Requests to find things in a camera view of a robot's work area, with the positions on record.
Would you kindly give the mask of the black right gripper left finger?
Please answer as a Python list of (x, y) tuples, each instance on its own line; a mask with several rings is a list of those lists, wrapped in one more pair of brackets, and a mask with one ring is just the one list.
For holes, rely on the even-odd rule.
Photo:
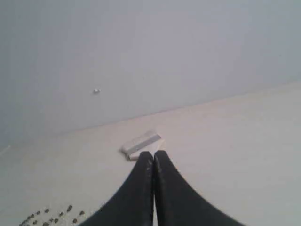
[(82, 226), (153, 225), (153, 157), (141, 152), (118, 191)]

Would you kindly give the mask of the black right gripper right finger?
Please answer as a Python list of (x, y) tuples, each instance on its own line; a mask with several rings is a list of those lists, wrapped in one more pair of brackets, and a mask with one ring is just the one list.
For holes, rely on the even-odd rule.
[(241, 226), (200, 196), (166, 151), (154, 154), (154, 195), (159, 226)]

